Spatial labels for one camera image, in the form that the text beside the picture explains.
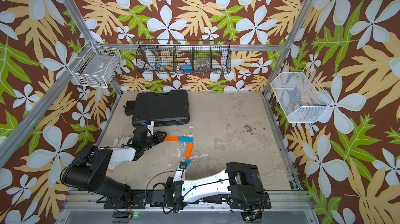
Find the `orange block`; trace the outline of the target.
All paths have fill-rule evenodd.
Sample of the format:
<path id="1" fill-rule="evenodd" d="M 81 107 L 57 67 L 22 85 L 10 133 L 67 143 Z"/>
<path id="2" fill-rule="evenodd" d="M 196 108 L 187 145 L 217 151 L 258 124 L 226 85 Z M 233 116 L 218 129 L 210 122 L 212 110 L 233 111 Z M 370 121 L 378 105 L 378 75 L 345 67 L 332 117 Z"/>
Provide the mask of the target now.
<path id="1" fill-rule="evenodd" d="M 170 142 L 178 142 L 179 141 L 179 137 L 177 136 L 165 136 L 165 141 L 170 141 Z"/>
<path id="2" fill-rule="evenodd" d="M 190 158 L 193 150 L 193 143 L 188 143 L 185 151 L 185 158 Z"/>

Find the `teal block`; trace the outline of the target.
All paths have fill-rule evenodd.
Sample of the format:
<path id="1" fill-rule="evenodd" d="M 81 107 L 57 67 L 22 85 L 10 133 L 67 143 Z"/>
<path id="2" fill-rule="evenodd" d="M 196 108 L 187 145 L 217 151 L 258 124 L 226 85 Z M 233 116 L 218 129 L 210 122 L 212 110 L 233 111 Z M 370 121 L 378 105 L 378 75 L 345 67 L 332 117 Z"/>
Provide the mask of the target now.
<path id="1" fill-rule="evenodd" d="M 184 162 L 186 163 L 187 167 L 191 164 L 191 161 L 188 158 Z"/>
<path id="2" fill-rule="evenodd" d="M 193 143 L 193 138 L 180 136 L 180 137 L 178 137 L 178 141 L 185 142 L 185 143 Z"/>

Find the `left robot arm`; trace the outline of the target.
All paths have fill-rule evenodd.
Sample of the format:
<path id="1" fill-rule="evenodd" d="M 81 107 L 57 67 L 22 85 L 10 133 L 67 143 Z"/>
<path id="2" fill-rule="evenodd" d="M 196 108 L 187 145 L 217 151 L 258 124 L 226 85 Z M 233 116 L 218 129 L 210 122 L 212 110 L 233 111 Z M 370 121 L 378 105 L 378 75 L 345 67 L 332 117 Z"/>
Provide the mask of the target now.
<path id="1" fill-rule="evenodd" d="M 137 128 L 133 137 L 119 146 L 86 145 L 60 174 L 62 184 L 105 196 L 113 204 L 128 206 L 133 202 L 130 186 L 106 175 L 110 165 L 137 161 L 145 151 L 162 143 L 166 132 Z"/>

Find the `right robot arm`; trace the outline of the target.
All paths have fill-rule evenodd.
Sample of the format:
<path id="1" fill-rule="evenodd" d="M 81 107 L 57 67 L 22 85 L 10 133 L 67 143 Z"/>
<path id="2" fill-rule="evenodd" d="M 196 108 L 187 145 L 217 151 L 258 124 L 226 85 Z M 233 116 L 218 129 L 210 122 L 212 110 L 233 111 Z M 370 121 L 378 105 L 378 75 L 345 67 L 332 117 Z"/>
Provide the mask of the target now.
<path id="1" fill-rule="evenodd" d="M 264 189 L 256 165 L 230 162 L 226 169 L 200 179 L 186 179 L 189 161 L 181 162 L 173 177 L 145 191 L 146 203 L 161 207 L 165 213 L 177 213 L 190 205 L 226 204 L 230 210 L 241 210 L 257 216 L 271 208 L 270 197 Z"/>

